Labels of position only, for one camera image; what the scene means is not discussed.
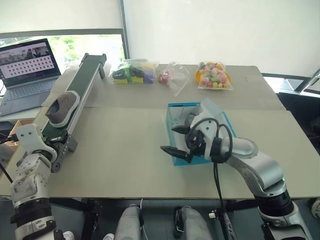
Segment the laptop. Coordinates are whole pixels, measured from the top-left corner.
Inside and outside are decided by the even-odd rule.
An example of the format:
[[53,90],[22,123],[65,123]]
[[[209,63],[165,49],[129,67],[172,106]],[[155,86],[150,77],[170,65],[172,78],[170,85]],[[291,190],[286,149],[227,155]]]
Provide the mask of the laptop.
[[47,39],[0,47],[0,116],[41,106],[60,75]]

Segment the blue box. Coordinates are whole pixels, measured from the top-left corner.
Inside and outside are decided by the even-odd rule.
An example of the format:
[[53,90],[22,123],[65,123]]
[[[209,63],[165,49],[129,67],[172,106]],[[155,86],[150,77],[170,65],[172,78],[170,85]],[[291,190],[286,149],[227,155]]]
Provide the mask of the blue box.
[[[204,101],[209,103],[210,114],[213,118],[217,119],[220,124],[224,123],[229,126],[230,131],[234,137],[236,136],[235,131],[233,130],[229,119],[224,111],[222,111],[216,104],[214,104],[211,100],[206,98]],[[166,126],[168,130],[170,145],[172,147],[176,147],[181,150],[187,150],[186,143],[184,141],[184,136],[177,132],[171,130],[172,127],[178,125],[184,125],[186,117],[196,109],[200,102],[179,102],[179,103],[169,103],[167,112],[166,112]],[[186,162],[185,160],[177,157],[172,157],[173,165],[174,166],[182,166],[182,165],[194,165],[194,164],[207,164],[211,163],[211,160],[206,160],[204,156],[194,156],[191,163]]]

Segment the plastic bag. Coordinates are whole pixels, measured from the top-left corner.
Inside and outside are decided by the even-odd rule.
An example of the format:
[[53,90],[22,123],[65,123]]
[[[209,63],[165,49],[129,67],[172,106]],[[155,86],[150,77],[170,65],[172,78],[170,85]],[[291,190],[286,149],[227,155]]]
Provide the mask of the plastic bag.
[[109,82],[114,84],[152,84],[156,65],[146,59],[129,59],[111,67]]
[[177,62],[170,62],[165,70],[160,73],[158,81],[168,85],[173,95],[176,97],[186,86],[190,79],[190,73]]
[[195,80],[199,89],[232,90],[232,79],[221,62],[200,62]]

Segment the white cable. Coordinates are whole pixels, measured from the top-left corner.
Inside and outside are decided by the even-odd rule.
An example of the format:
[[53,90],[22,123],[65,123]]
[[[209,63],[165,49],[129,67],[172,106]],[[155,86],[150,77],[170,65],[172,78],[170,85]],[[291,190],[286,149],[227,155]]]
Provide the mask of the white cable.
[[[141,201],[140,201],[140,209],[142,210],[142,201],[143,201],[143,198],[141,198]],[[143,233],[145,235],[145,239],[146,240],[149,240],[148,237],[147,237],[147,234],[146,234],[146,230],[145,230],[145,226],[143,225],[142,226],[142,230],[143,230]]]

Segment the laptop screen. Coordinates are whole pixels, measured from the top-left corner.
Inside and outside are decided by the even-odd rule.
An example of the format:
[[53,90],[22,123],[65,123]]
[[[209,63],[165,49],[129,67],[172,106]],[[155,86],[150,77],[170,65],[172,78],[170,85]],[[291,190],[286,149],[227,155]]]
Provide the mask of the laptop screen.
[[6,88],[60,75],[47,39],[0,47],[0,79]]

